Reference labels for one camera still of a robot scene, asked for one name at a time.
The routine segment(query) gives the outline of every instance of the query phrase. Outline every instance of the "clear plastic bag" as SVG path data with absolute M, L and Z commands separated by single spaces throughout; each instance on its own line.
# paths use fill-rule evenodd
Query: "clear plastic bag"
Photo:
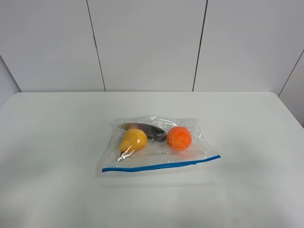
M 126 126 L 133 129 L 128 130 L 130 131 L 128 136 L 126 135 L 128 131 L 123 129 Z M 134 126 L 141 128 L 147 139 L 142 135 L 141 130 L 134 130 Z M 149 126 L 157 127 L 156 131 L 153 127 L 150 131 Z M 173 119 L 159 116 L 123 118 L 114 121 L 112 128 L 112 137 L 101 157 L 97 174 L 106 171 L 137 172 L 173 168 L 220 158 L 201 135 L 197 119 Z M 158 133 L 157 130 L 163 130 L 165 137 L 164 135 L 155 137 L 153 134 Z

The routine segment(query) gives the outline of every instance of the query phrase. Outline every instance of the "orange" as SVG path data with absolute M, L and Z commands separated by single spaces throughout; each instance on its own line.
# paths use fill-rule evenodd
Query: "orange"
M 191 145 L 190 131 L 185 127 L 173 127 L 167 134 L 168 146 L 176 151 L 183 151 Z

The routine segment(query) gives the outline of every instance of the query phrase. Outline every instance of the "plastic fruit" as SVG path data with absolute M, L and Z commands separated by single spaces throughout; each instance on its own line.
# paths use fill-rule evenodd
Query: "plastic fruit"
M 132 128 L 140 129 L 143 132 L 145 132 L 145 134 L 147 135 L 147 137 L 149 139 L 153 139 L 157 142 L 164 142 L 167 138 L 167 134 L 162 128 L 152 126 L 149 124 L 145 124 L 145 123 L 144 124 L 143 123 L 125 123 L 125 124 L 122 124 L 121 128 L 123 128 L 125 130 L 129 130 Z
M 124 137 L 122 144 L 120 145 L 120 151 L 122 153 L 132 153 L 143 149 L 148 143 L 146 134 L 139 129 L 132 128 L 128 130 Z
M 168 146 L 176 151 L 183 151 L 191 145 L 190 131 L 185 127 L 173 127 L 167 134 Z

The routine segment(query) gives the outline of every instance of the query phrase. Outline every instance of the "eggplant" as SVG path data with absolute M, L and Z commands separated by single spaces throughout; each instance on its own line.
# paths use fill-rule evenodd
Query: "eggplant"
M 140 129 L 147 135 L 148 139 L 152 139 L 157 142 L 163 142 L 167 139 L 167 134 L 162 128 L 145 123 L 124 123 L 121 125 L 121 128 L 125 130 L 129 130 L 131 128 Z

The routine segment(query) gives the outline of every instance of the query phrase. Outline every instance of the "table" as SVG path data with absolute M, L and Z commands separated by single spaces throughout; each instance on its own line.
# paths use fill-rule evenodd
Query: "table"
M 222 158 L 97 178 L 119 117 L 201 119 Z M 303 227 L 304 129 L 270 92 L 18 93 L 0 109 L 3 228 Z

